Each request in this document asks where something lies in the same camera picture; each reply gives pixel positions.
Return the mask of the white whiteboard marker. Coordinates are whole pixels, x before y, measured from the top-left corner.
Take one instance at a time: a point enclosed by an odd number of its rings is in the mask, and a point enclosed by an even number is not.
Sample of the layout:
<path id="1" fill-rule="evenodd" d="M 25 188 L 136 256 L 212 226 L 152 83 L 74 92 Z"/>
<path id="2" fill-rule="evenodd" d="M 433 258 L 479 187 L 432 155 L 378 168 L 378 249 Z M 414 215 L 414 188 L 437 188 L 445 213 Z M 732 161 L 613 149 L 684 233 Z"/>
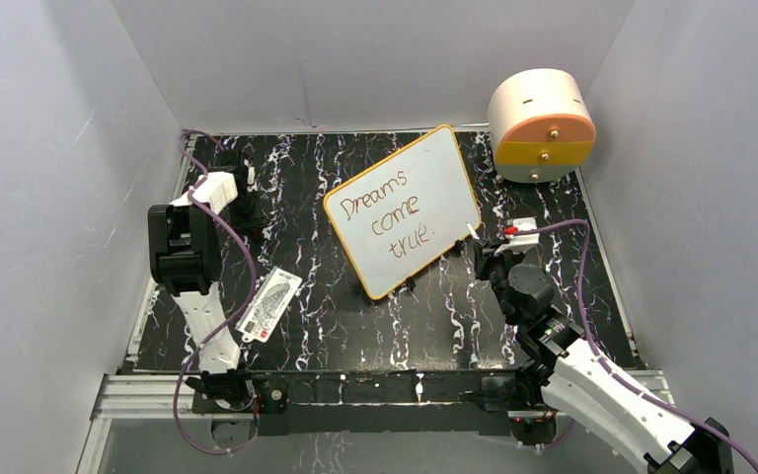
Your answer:
<path id="1" fill-rule="evenodd" d="M 470 234 L 470 236 L 471 236 L 471 237 L 472 237 L 474 240 L 476 240 L 476 241 L 480 241 L 480 240 L 481 240 L 481 237 L 478 235 L 478 233 L 477 233 L 477 231 L 476 231 L 475 227 L 474 227 L 474 226 L 473 226 L 471 223 L 467 223 L 467 228 L 468 228 L 468 230 L 469 230 L 469 234 Z"/>

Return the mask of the yellow framed whiteboard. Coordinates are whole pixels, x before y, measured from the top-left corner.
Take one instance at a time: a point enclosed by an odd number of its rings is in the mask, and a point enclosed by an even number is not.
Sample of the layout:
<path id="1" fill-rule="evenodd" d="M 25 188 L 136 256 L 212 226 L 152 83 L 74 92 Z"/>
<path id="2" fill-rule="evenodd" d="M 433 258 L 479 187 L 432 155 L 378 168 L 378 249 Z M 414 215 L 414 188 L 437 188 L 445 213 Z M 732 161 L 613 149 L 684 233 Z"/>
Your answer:
<path id="1" fill-rule="evenodd" d="M 483 222 L 448 124 L 329 191 L 323 207 L 373 300 L 387 296 Z"/>

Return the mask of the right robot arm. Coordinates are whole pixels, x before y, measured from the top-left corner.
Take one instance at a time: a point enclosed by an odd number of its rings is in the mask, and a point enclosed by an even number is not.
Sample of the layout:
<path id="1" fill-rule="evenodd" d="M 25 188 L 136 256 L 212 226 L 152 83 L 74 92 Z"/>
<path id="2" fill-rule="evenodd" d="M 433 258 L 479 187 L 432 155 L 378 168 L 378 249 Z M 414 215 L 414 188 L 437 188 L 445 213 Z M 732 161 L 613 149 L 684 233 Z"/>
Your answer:
<path id="1" fill-rule="evenodd" d="M 642 473 L 731 473 L 726 428 L 697 426 L 642 384 L 595 355 L 584 331 L 554 303 L 547 273 L 520 252 L 473 242 L 475 275 L 487 281 L 527 361 L 509 385 L 530 409 L 565 412 Z"/>

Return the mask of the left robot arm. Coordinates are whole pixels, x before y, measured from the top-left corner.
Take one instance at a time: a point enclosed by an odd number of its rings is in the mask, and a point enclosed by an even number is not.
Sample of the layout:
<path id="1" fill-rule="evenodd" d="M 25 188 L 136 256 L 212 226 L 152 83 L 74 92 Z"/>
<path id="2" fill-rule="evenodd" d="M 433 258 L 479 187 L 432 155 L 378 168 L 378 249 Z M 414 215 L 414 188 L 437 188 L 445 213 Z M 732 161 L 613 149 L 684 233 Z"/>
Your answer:
<path id="1" fill-rule="evenodd" d="M 216 152 L 215 166 L 193 196 L 207 210 L 187 195 L 148 209 L 150 273 L 182 309 L 199 349 L 201 375 L 188 378 L 186 385 L 221 408 L 243 411 L 254 402 L 256 386 L 242 373 L 240 348 L 230 329 L 220 327 L 227 320 L 218 284 L 223 265 L 217 222 L 210 214 L 226 208 L 235 232 L 261 237 L 264 215 L 249 156 L 239 150 Z"/>

